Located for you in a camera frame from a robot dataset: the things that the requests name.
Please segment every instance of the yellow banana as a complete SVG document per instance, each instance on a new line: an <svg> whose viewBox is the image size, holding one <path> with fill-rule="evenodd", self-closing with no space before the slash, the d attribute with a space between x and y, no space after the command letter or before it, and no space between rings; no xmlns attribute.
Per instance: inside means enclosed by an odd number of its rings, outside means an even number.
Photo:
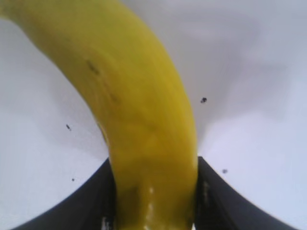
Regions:
<svg viewBox="0 0 307 230"><path fill-rule="evenodd" d="M109 150L119 230L189 230L195 122L170 57L118 0L0 0L90 107Z"/></svg>

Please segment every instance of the banana peel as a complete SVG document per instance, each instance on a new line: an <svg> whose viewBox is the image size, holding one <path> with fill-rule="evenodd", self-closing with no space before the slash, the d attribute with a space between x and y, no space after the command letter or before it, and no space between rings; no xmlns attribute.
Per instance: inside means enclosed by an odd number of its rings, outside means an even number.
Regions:
<svg viewBox="0 0 307 230"><path fill-rule="evenodd" d="M198 175L195 121L154 33L118 0L0 0L76 88L109 151L118 230L189 230Z"/></svg>

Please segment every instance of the white surface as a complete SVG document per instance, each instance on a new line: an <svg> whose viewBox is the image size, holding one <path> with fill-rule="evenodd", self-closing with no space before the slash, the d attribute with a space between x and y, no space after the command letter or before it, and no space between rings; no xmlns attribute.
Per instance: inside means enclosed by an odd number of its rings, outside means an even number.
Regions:
<svg viewBox="0 0 307 230"><path fill-rule="evenodd" d="M199 153L248 200L307 230L307 3L123 1L157 33L180 71ZM106 158L77 92L4 21L0 127L0 230L54 206Z"/></svg>

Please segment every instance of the white background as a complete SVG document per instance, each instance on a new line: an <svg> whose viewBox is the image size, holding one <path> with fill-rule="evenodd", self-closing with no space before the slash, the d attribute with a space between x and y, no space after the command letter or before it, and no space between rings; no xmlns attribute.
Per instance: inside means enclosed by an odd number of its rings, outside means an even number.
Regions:
<svg viewBox="0 0 307 230"><path fill-rule="evenodd" d="M123 1L181 73L199 154L249 201L307 230L307 3ZM0 230L69 196L106 157L75 89L15 25L0 21Z"/></svg>

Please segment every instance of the brown spot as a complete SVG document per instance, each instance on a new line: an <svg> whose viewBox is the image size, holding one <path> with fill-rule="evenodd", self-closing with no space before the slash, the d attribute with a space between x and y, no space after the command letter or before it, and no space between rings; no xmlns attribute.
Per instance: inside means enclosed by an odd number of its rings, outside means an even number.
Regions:
<svg viewBox="0 0 307 230"><path fill-rule="evenodd" d="M91 70L94 74L100 75L99 70L92 64L92 62L91 62L90 60L87 60L86 63L87 63L87 65L88 65L88 67L90 68L90 70Z"/></svg>

